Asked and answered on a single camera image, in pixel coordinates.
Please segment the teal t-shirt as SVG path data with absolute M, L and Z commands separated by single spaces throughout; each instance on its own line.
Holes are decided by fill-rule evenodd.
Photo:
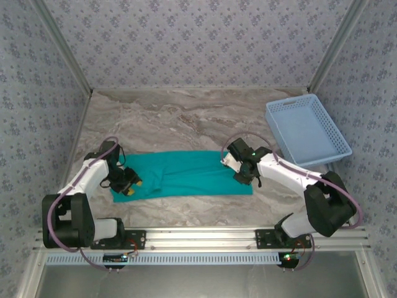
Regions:
M 234 171 L 221 164 L 218 151 L 165 151 L 126 156 L 125 166 L 142 179 L 134 193 L 112 191 L 114 203 L 162 197 L 252 195 L 251 185 L 237 182 Z

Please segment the light blue plastic basket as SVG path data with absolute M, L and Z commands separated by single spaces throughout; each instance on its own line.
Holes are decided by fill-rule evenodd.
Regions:
M 352 154 L 314 94 L 268 102 L 265 119 L 284 159 L 302 168 L 333 163 Z

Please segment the grey metal panel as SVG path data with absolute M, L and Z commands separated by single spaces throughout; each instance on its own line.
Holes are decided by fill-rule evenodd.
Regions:
M 105 273 L 90 266 L 48 266 L 35 298 L 368 298 L 354 267 L 137 266 Z

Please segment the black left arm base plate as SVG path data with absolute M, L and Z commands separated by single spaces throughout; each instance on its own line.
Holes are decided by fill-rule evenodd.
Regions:
M 105 238 L 94 242 L 92 250 L 144 250 L 146 230 L 125 230 L 121 235 Z

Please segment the aluminium table side rail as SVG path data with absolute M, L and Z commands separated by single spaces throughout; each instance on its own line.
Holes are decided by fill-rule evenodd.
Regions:
M 66 168 L 65 168 L 65 171 L 64 171 L 64 173 L 62 175 L 62 178 L 61 178 L 60 189 L 64 188 L 67 185 L 67 183 L 68 183 L 68 176 L 69 176 L 69 174 L 71 172 L 71 169 L 73 167 L 74 158 L 75 158 L 75 155 L 76 155 L 79 139 L 80 139 L 80 136 L 81 136 L 81 131 L 83 129 L 83 124 L 84 124 L 84 121 L 85 121 L 85 118 L 86 118 L 86 114 L 87 114 L 87 110 L 88 110 L 91 98 L 92 98 L 92 94 L 89 95 L 89 97 L 88 97 L 88 99 L 87 99 L 87 101 L 86 101 L 86 103 L 84 105 L 84 108 L 83 108 L 83 111 L 82 111 L 82 114 L 81 114 L 81 118 L 80 118 L 80 120 L 78 122 L 77 131 L 74 134 L 73 143 L 72 143 L 69 155 L 68 155 Z
M 351 156 L 352 149 L 315 94 L 309 94 L 308 150 L 311 165 L 337 172 L 336 162 Z

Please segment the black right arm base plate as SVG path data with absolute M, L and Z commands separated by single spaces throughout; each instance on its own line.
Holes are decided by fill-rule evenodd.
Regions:
M 255 239 L 258 249 L 312 248 L 309 234 L 292 238 L 283 231 L 275 229 L 257 229 L 255 230 Z

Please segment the aluminium mounting rail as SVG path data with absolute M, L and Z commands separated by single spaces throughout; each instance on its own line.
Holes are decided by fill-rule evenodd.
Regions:
M 140 253 L 245 252 L 256 251 L 259 227 L 141 227 L 146 232 Z M 338 230 L 332 237 L 313 234 L 314 249 L 324 251 L 362 251 L 371 246 L 363 227 Z

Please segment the short aluminium frame leg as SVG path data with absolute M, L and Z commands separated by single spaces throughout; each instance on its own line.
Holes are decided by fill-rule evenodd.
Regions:
M 29 256 L 16 298 L 35 298 L 46 259 L 47 254 L 39 251 L 33 252 Z
M 355 252 L 360 272 L 369 298 L 388 298 L 385 285 L 381 278 L 375 255 L 372 251 Z

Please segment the aluminium frame post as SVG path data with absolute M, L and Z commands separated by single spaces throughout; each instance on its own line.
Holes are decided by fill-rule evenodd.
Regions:
M 49 8 L 45 4 L 44 0 L 29 0 L 32 7 L 35 9 L 38 17 L 40 18 L 44 28 L 48 32 L 49 36 L 56 45 L 60 55 L 64 59 L 67 67 L 74 76 L 78 86 L 85 94 L 86 97 L 90 98 L 92 89 L 81 69 L 77 59 L 75 59 L 71 48 L 69 47 L 66 39 L 64 38 L 56 20 L 52 16 Z
M 307 87 L 308 93 L 318 91 L 369 2 L 370 0 L 352 0 Z

